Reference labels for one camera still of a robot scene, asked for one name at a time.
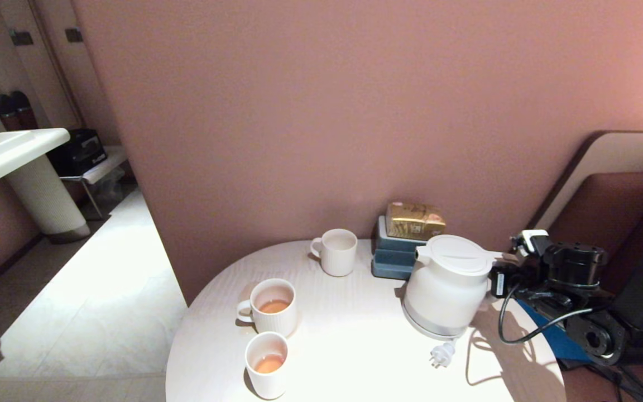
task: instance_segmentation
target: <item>white round table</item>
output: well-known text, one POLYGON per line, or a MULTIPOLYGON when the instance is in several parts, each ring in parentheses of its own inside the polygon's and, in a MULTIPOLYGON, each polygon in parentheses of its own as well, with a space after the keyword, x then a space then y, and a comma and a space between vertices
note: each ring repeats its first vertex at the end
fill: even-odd
MULTIPOLYGON (((230 265, 197 296, 173 341, 168 402, 260 400, 245 375, 244 349, 255 329, 235 307, 253 286, 281 277, 296 287, 300 321, 289 338, 289 384, 278 400, 564 401, 564 383, 542 335, 505 345, 497 335, 501 302, 477 313, 447 368, 433 368, 441 342, 419 333, 396 296, 402 280, 373 277, 371 242, 360 240, 354 272, 331 277, 309 255, 309 241, 254 252, 230 265)), ((514 300, 505 333, 536 328, 514 300)))

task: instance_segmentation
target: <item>kettle base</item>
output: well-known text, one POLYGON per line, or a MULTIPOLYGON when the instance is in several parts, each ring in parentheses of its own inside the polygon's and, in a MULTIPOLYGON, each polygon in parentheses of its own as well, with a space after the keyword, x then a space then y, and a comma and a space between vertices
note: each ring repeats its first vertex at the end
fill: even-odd
POLYGON ((461 336, 463 336, 465 334, 465 331, 466 331, 465 329, 461 333, 459 333, 458 335, 445 336, 445 335, 441 335, 439 333, 434 333, 432 331, 429 331, 426 328, 423 328, 419 323, 416 323, 416 320, 414 320, 411 317, 411 315, 409 315, 408 310, 406 310, 406 303, 403 303, 405 301, 406 300, 404 299, 401 302, 401 310, 404 311, 404 315, 406 316, 406 320, 408 320, 409 323, 411 323, 411 326, 413 326, 413 328, 416 328, 416 330, 419 331, 419 333, 422 333, 423 335, 426 335, 429 338, 437 339, 439 341, 451 341, 453 339, 460 338, 461 336))

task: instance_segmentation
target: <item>gold package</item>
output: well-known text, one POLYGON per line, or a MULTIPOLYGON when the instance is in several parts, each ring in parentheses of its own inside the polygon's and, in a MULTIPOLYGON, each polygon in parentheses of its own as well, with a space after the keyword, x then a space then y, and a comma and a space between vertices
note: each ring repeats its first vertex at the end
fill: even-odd
POLYGON ((428 240, 442 235, 445 228, 440 209, 432 205, 390 203, 386 208, 386 234, 390 237, 428 240))

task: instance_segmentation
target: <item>power cord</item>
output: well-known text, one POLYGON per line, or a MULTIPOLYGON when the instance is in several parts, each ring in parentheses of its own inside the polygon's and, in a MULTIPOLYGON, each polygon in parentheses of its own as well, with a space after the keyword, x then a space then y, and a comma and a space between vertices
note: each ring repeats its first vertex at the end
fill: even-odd
POLYGON ((517 290, 518 287, 520 287, 520 283, 516 283, 515 286, 513 286, 510 289, 510 292, 505 297, 505 301, 502 302, 502 308, 500 308, 500 317, 498 317, 498 335, 500 335, 500 340, 505 342, 505 343, 508 343, 510 345, 515 345, 517 343, 523 343, 523 342, 529 341, 529 340, 533 339, 535 336, 537 336, 539 333, 541 333, 542 331, 545 331, 547 328, 550 328, 551 326, 559 323, 560 321, 564 321, 567 318, 574 317, 575 315, 582 315, 582 314, 591 313, 592 311, 594 311, 593 308, 583 308, 582 310, 570 311, 567 314, 561 315, 561 316, 555 318, 554 320, 549 321, 548 323, 544 324, 543 326, 539 327, 535 331, 532 331, 531 333, 527 334, 526 336, 523 336, 520 339, 515 339, 513 341, 508 341, 507 339, 505 339, 505 336, 503 336, 502 324, 503 324, 503 321, 505 320, 505 310, 507 309, 507 303, 510 302, 510 298, 515 293, 515 290, 517 290))

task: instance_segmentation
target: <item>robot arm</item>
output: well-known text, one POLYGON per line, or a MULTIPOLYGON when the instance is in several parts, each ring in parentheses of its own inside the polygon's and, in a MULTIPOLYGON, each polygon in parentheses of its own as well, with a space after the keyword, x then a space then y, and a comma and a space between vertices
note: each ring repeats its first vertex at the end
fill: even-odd
POLYGON ((518 263, 493 268, 495 297, 522 300, 555 320, 598 364, 643 363, 643 258, 613 295, 600 287, 606 254, 599 247, 555 243, 545 231, 523 231, 513 240, 518 263))

